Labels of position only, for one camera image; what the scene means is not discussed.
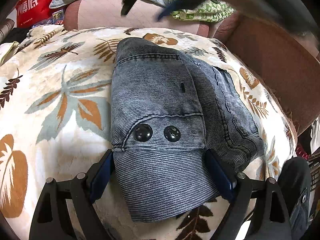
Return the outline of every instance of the red fabric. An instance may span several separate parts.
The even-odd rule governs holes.
[[[297,144],[296,154],[297,154],[297,156],[300,156],[300,157],[304,158],[305,160],[308,160],[308,158],[309,158],[309,155],[305,152],[305,150],[303,149],[303,147],[300,143]]]
[[[19,0],[17,9],[17,27],[28,28],[33,24],[48,19],[59,9],[49,9],[52,0]]]

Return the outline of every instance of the pink fabric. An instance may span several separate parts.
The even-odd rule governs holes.
[[[95,27],[169,28],[207,37],[209,27],[199,21],[180,21],[168,16],[161,22],[156,16],[163,9],[146,0],[137,0],[126,17],[121,17],[122,0],[81,0],[78,7],[70,6],[65,14],[66,29],[90,29]]]
[[[209,29],[208,37],[216,38],[222,43],[226,43],[234,30],[238,27],[242,19],[242,15],[239,12],[234,12],[228,18],[221,22],[212,24]]]

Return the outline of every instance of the green patterned fabric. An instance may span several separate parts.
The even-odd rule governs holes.
[[[220,22],[230,16],[235,10],[223,1],[206,0],[194,10],[179,10],[172,12],[175,19],[183,21]]]

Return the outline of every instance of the leaf pattern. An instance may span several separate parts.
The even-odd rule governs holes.
[[[266,152],[265,161],[261,166],[259,180],[265,180],[266,178],[269,178],[269,177],[278,179],[280,175],[279,158],[276,155],[275,141],[276,141],[276,137],[274,136],[270,144],[270,150]]]
[[[73,44],[69,42],[55,51],[46,52],[40,55],[40,57],[38,58],[39,62],[33,65],[29,70],[43,69],[44,67],[49,66],[51,63],[55,62],[57,59],[63,57],[67,53],[78,55],[78,53],[74,52],[73,50],[76,48],[79,48],[83,44],[84,42],[73,43]]]
[[[252,75],[249,70],[241,67],[240,74],[244,78],[250,89],[254,89],[258,84],[260,84],[260,81],[254,75]]]
[[[135,30],[139,30],[140,28],[129,28],[126,29],[123,33],[127,34],[127,35],[131,35],[131,32],[135,31]]]
[[[273,106],[274,100],[271,98],[270,93],[269,93],[266,89],[264,89],[264,94],[265,94],[266,98],[268,99],[270,105],[272,106],[273,110],[274,110],[276,113],[278,113],[278,111],[277,111],[277,110],[275,109],[275,107]]]
[[[25,112],[26,114],[32,114],[46,108],[57,98],[60,98],[54,110],[44,119],[36,142],[56,138],[61,129],[68,123],[74,111],[76,112],[76,122],[79,127],[84,130],[90,129],[99,136],[110,140],[111,106],[104,97],[88,96],[103,91],[107,85],[111,84],[111,80],[79,86],[80,83],[96,75],[99,69],[77,73],[65,82],[65,68],[66,66],[62,72],[61,89],[43,95]],[[102,109],[108,115],[101,115]]]
[[[0,140],[0,210],[6,218],[20,216],[28,183],[26,157],[13,144],[11,134]]]
[[[292,133],[290,131],[290,127],[286,121],[286,119],[282,116],[281,117],[282,122],[284,124],[284,133],[289,141],[289,145],[290,145],[290,156],[293,155],[293,153],[295,152],[295,148],[294,148],[294,144],[293,144],[293,137],[292,137]]]
[[[256,114],[259,118],[267,118],[269,111],[266,109],[267,102],[257,101],[256,98],[253,98],[248,91],[245,91],[245,87],[242,87],[242,92],[244,99],[248,102],[252,112]]]
[[[293,117],[292,117],[292,111],[290,109],[283,109],[284,111],[284,114],[289,118],[291,119],[291,121],[293,122],[293,125],[294,125],[294,128],[296,129],[296,132],[298,133],[299,132],[299,128],[300,128],[300,124],[298,123],[297,120],[294,120]]]
[[[51,39],[57,33],[56,30],[49,32],[48,34],[43,35],[41,38],[35,41],[34,49],[42,47],[49,39]]]
[[[67,42],[69,39],[81,34],[81,33],[94,33],[94,32],[99,32],[99,31],[103,31],[106,29],[115,29],[116,27],[103,27],[103,28],[99,28],[99,29],[89,29],[89,30],[85,30],[85,31],[80,31],[80,30],[72,30],[72,32],[76,32],[75,34],[72,34],[68,37],[65,37],[62,39],[63,42]]]
[[[192,48],[187,48],[183,50],[184,53],[189,53],[195,56],[204,56],[204,54],[212,54],[210,52],[207,52],[205,49],[199,49],[196,47],[192,47]]]
[[[217,45],[220,49],[223,49],[225,52],[228,51],[227,47],[217,39],[209,39],[213,44]]]
[[[3,88],[4,90],[0,93],[0,110],[1,108],[4,108],[5,101],[9,102],[10,95],[13,94],[13,89],[17,88],[17,83],[20,82],[21,77],[22,75],[19,76],[19,70],[18,70],[18,76],[16,78],[9,79],[8,83],[6,83],[7,86],[4,87]]]
[[[178,41],[173,38],[166,38],[162,35],[156,34],[156,33],[147,33],[146,35],[143,36],[145,40],[151,41],[155,44],[167,44],[167,45],[177,45]]]
[[[94,55],[100,54],[99,59],[104,58],[103,62],[106,62],[113,57],[112,63],[114,63],[116,61],[115,55],[116,55],[117,46],[122,39],[113,39],[109,41],[105,41],[103,39],[97,39],[97,40],[102,40],[103,42],[95,46],[95,49],[93,50],[93,52],[96,52],[96,53]]]
[[[174,35],[177,36],[178,39],[184,39],[187,38],[191,41],[198,41],[194,35],[188,34],[188,33],[174,33],[174,32],[170,32],[170,31],[165,31],[164,34],[168,34],[168,33],[172,33]]]
[[[182,231],[175,240],[201,240],[201,237],[197,233],[210,232],[208,222],[202,217],[212,216],[211,210],[205,205],[192,209],[177,227],[177,230],[182,229]]]
[[[212,47],[212,48],[217,52],[219,59],[222,62],[227,63],[226,56],[223,54],[222,50],[217,47]]]
[[[33,39],[33,40],[29,40],[29,41],[26,41],[24,43],[21,43],[18,50],[17,50],[17,53],[22,51],[23,49],[25,49],[26,47],[28,47],[31,43],[33,43],[36,39]]]

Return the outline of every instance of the pillow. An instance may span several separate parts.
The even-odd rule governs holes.
[[[67,7],[64,27],[66,30],[96,27],[169,28],[203,37],[208,36],[209,25],[205,22],[179,21],[171,16],[157,22],[156,16],[162,8],[146,0],[137,0],[128,15],[121,17],[121,1],[78,0]]]

